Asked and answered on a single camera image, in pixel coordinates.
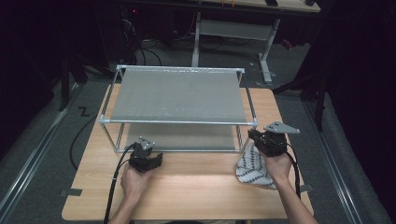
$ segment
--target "metal rail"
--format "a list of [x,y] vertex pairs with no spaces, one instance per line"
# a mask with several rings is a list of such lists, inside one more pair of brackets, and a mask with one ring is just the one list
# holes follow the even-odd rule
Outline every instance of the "metal rail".
[[340,170],[332,156],[332,152],[330,147],[326,141],[326,137],[324,136],[323,132],[318,130],[318,126],[315,123],[315,112],[312,108],[312,105],[309,102],[303,102],[303,107],[305,112],[309,116],[309,120],[312,124],[312,127],[317,134],[317,138],[320,142],[320,146],[323,153],[323,158],[325,160],[326,166],[329,170],[330,177],[332,178],[332,182],[334,183],[335,189],[338,193],[338,197],[340,198],[341,204],[346,211],[346,216],[349,220],[349,223],[362,223],[361,216],[359,215],[358,209],[356,208],[352,196],[350,194],[349,188],[347,187],[344,178],[341,175]]
[[73,103],[74,99],[77,96],[78,90],[80,89],[81,88],[79,88],[78,85],[75,83],[75,85],[72,87],[72,97],[71,100],[68,102],[68,105],[64,108],[62,112],[57,115],[55,120],[51,123],[49,129],[44,134],[39,145],[32,152],[27,162],[23,165],[20,173],[14,180],[14,183],[8,189],[6,196],[0,203],[0,224],[7,223],[8,219],[11,217],[11,214],[17,206],[18,201],[25,192],[30,181],[34,177],[35,172],[37,171],[44,157],[46,156],[52,137],[58,130],[62,119],[67,114],[67,108]]

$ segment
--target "gray carpet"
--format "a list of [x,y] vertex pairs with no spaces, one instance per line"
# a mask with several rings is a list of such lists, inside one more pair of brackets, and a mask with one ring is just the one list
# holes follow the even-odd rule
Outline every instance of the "gray carpet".
[[[222,47],[224,46],[216,50],[202,50],[200,66],[244,67],[250,87],[268,89],[292,80],[304,58],[304,53],[309,48],[309,46],[303,46],[287,50],[275,45],[268,59],[270,69],[274,73],[274,83],[266,85],[263,83],[255,53],[235,52],[235,50]],[[168,48],[158,45],[151,50],[162,59],[163,65],[191,65],[191,46]],[[137,56],[138,61],[142,62],[142,58]],[[149,53],[146,56],[147,65],[158,65],[157,58]],[[65,197],[61,197],[60,193],[63,189],[70,188],[76,173],[69,160],[69,148],[81,128],[97,114],[108,82],[108,77],[90,75],[90,81],[82,87],[78,97],[68,108],[67,114],[50,143],[47,155],[15,207],[8,223],[68,223],[62,219]],[[40,136],[45,133],[51,120],[58,113],[59,90],[54,91],[56,91],[55,99],[36,116],[7,158],[0,163],[2,197],[6,195],[14,178],[26,162],[26,158],[39,143]],[[280,94],[276,97],[276,101],[285,123],[301,130],[300,134],[290,134],[290,142],[298,155],[304,182],[314,188],[309,192],[309,196],[315,217],[319,223],[348,223],[346,212],[325,165],[315,128],[311,125],[304,109],[304,103],[293,94]],[[82,115],[82,107],[86,107],[85,115],[89,116]],[[323,127],[333,156],[359,208],[362,223],[391,223],[345,139],[328,99]],[[73,158],[76,164],[79,163],[91,128],[92,122],[83,130],[74,144]],[[263,206],[271,206],[271,204],[264,203]],[[287,220],[255,220],[254,223],[288,222]]]

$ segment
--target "forearm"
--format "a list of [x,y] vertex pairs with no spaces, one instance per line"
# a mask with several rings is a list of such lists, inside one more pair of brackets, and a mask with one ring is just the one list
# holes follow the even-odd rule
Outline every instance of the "forearm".
[[131,220],[132,212],[139,201],[140,196],[125,196],[122,199],[119,209],[114,214],[114,216],[110,219],[108,223],[111,224],[121,224],[121,223],[129,223]]
[[291,224],[317,223],[291,187],[289,180],[276,181],[276,188]]

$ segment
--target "white towel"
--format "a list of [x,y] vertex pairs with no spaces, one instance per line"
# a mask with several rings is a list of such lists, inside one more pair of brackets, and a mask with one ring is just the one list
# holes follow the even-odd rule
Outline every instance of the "white towel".
[[247,146],[244,155],[236,166],[236,176],[242,183],[263,185],[276,189],[274,181],[265,168],[265,161],[254,144]]

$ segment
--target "metal frame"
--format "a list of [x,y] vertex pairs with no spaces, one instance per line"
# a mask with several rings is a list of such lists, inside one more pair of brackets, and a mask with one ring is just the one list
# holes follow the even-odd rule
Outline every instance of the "metal frame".
[[[169,120],[169,121],[158,121],[158,120],[147,120],[147,121],[136,121],[136,120],[124,120],[124,119],[106,119],[106,112],[107,112],[107,107],[108,107],[108,103],[110,100],[110,96],[114,90],[114,85],[116,84],[116,80],[118,77],[120,77],[121,79],[123,79],[125,72],[124,69],[126,68],[133,68],[139,70],[139,71],[159,71],[162,69],[188,69],[188,70],[204,70],[207,72],[235,72],[235,74],[237,75],[238,81],[239,83],[241,83],[241,81],[244,82],[245,84],[245,88],[247,91],[247,99],[250,105],[250,112],[251,112],[251,116],[252,116],[252,121],[247,121],[247,122],[215,122],[215,121],[174,121],[174,120]],[[191,67],[163,67],[163,66],[131,66],[131,65],[117,65],[117,69],[116,72],[114,74],[113,77],[113,81],[111,83],[110,89],[107,93],[106,96],[106,100],[102,109],[102,112],[100,114],[100,118],[98,120],[98,122],[100,123],[100,125],[102,126],[106,137],[108,138],[111,146],[114,148],[115,152],[123,152],[124,149],[120,148],[120,141],[122,138],[122,134],[125,128],[125,124],[127,123],[174,123],[174,124],[205,124],[205,125],[233,125],[235,126],[236,129],[236,133],[237,133],[237,137],[238,137],[238,143],[239,143],[239,149],[237,150],[233,150],[233,152],[240,152],[242,151],[246,145],[248,144],[248,138],[245,141],[245,143],[242,143],[242,134],[240,132],[240,127],[239,126],[251,126],[252,129],[256,129],[257,126],[259,125],[258,121],[257,121],[257,117],[256,117],[256,113],[254,111],[254,106],[253,106],[253,102],[251,100],[251,96],[250,96],[250,91],[248,89],[248,84],[246,81],[246,77],[245,77],[245,69],[243,68],[191,68]],[[113,138],[111,137],[106,125],[110,124],[110,123],[118,123],[120,124],[120,130],[119,130],[119,134],[117,137],[117,140],[113,140]]]
[[21,171],[8,189],[3,200],[0,202],[0,223],[7,223],[8,219],[11,217],[17,203],[20,201],[30,181],[35,176],[35,173],[37,172],[41,162],[44,160],[44,157],[47,155],[47,152],[50,150],[53,135],[58,131],[64,116],[67,114],[67,109],[76,100],[81,89],[81,85],[74,83],[69,92],[69,100],[64,106],[64,109],[59,111],[56,115],[54,121],[41,138],[40,143],[33,149],[32,154],[29,156],[26,163],[21,168]]
[[195,25],[195,43],[192,52],[191,67],[199,66],[199,40],[200,35],[217,35],[244,39],[265,40],[266,45],[263,53],[259,53],[260,66],[262,67],[262,76],[266,84],[271,84],[271,73],[267,64],[267,57],[274,42],[277,27],[280,19],[275,19],[274,24],[254,25],[248,23],[236,23],[225,21],[206,21],[201,20],[201,12],[197,13]]
[[338,198],[340,199],[341,204],[344,207],[344,210],[346,212],[346,217],[348,218],[349,223],[363,223],[363,221],[361,220],[359,209],[354,203],[350,190],[347,186],[347,183],[343,178],[341,171],[338,169],[338,165],[335,162],[335,159],[332,155],[332,149],[330,148],[326,140],[326,136],[315,123],[315,112],[314,109],[312,108],[312,105],[308,102],[303,102],[303,107],[305,113],[309,117],[309,121],[312,125],[312,128],[314,129],[315,134],[317,135],[317,138],[320,142],[320,148],[323,159],[329,171],[329,175],[332,178],[332,182],[335,186],[335,190],[338,193]]

